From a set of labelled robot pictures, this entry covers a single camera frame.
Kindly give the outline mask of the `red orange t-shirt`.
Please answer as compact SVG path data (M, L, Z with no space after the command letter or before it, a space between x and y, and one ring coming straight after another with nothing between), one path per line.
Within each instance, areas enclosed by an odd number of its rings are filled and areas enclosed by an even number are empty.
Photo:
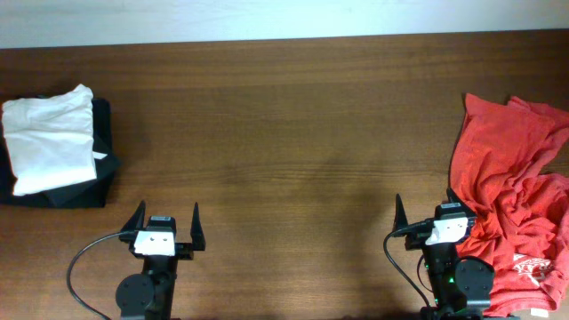
M488 316L559 309L568 289L568 179L544 173L568 140L568 114L518 97L468 94L450 187L477 215L461 256L495 270Z

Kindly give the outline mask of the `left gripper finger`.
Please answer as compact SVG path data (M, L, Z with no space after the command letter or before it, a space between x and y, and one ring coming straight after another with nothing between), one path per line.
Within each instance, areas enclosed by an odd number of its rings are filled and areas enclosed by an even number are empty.
M135 241L137 233L143 229L143 222L146 211L146 202L141 200L137 209L131 218L126 221L120 230L119 240L123 243L132 243Z
M192 247L194 251L202 252L205 250L206 241L205 241L204 231L201 225L198 203L195 203L194 210L192 213L190 237L192 240Z

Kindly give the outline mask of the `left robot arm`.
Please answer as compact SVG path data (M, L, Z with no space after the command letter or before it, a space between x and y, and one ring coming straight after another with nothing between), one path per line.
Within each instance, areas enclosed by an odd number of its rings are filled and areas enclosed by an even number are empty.
M194 205L189 242L176 240L176 220L170 216L145 217L146 203L140 202L121 228L119 240L129 252L143 260L142 271L126 277L116 289L116 304L122 319L169 319L177 268L181 260L193 260L206 248L199 206Z

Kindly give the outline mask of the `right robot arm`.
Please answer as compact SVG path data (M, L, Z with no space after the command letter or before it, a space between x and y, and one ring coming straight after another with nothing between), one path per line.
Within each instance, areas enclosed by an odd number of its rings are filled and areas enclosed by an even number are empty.
M383 250L393 267L424 300L422 319L486 319L484 312L491 307L495 271L480 258L459 256L457 245L469 237L477 216L452 189L447 189L446 194L447 201L435 208L432 218L415 223L408 222L403 200L396 196L393 228L384 238ZM388 241L393 237L403 237L407 251L422 252L418 265L427 270L434 304L429 303L426 294L391 257Z

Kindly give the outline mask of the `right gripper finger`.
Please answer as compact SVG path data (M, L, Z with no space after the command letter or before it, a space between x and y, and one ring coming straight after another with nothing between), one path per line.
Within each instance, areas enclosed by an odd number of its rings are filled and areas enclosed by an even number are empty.
M450 203L452 204L459 204L460 208L462 209L462 211L466 214L467 217L469 218L474 218L475 217L475 212L470 209L460 198L459 196L454 192L454 190L452 188L448 188L446 190L446 195L448 197L448 200Z
M406 217L403 200L399 194L396 194L395 218L392 228L393 236L405 236L407 233L408 226L409 224Z

